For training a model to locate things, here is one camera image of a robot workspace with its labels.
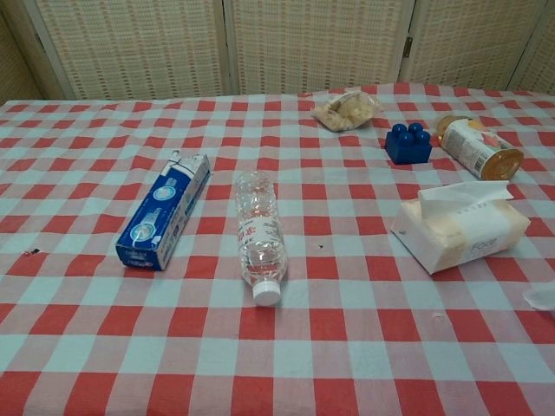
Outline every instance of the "can label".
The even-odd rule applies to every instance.
[[[449,124],[441,147],[478,178],[481,178],[484,165],[495,153],[513,148],[478,120],[469,119]]]
[[[276,220],[271,217],[254,217],[244,221],[238,230],[239,246],[257,241],[280,243],[281,231]]]

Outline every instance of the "white bottle cap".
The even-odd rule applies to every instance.
[[[281,299],[279,283],[273,281],[258,282],[252,287],[252,297],[258,306],[271,306]]]

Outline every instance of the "table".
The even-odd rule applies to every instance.
[[[310,116],[325,92],[6,103],[0,413],[555,414],[555,321],[522,297],[555,278],[555,98],[362,90],[384,111],[345,133]],[[532,224],[430,278],[389,233],[399,203],[475,179],[435,136],[427,164],[382,146],[397,122],[453,112],[526,154],[509,190]],[[126,269],[114,242],[176,148],[213,175],[166,271]],[[231,184],[253,169],[277,183],[290,259],[275,309],[238,273]]]

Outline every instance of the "lego stud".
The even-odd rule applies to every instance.
[[[420,123],[412,123],[408,126],[408,131],[412,134],[416,134],[422,130],[424,130],[424,127],[422,127],[422,124]]]
[[[411,147],[414,142],[415,137],[409,132],[401,133],[399,135],[399,146]]]
[[[399,134],[405,133],[407,131],[407,128],[404,124],[395,124],[391,131],[395,136],[398,136]]]
[[[424,132],[424,131],[417,132],[415,139],[416,139],[416,144],[427,145],[430,142],[430,133]]]

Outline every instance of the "blue toothpaste box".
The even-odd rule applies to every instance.
[[[189,159],[173,152],[115,244],[120,260],[164,270],[209,176],[206,156]]]

